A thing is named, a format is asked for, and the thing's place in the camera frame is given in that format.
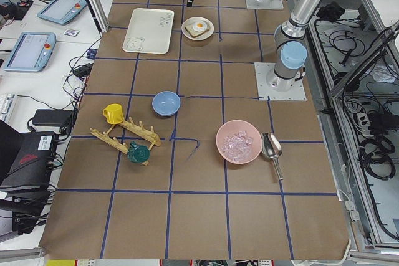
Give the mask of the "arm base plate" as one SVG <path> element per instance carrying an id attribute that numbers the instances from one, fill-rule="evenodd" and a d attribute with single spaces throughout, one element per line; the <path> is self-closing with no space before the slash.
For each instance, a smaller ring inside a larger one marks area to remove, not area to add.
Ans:
<path id="1" fill-rule="evenodd" d="M 245 0 L 248 9 L 268 9 L 268 10 L 283 10 L 284 6 L 282 0 L 270 0 L 257 2 L 256 0 Z"/>
<path id="2" fill-rule="evenodd" d="M 292 79 L 285 80 L 274 72 L 275 63 L 255 62 L 256 85 L 260 100 L 306 101 L 300 70 Z"/>

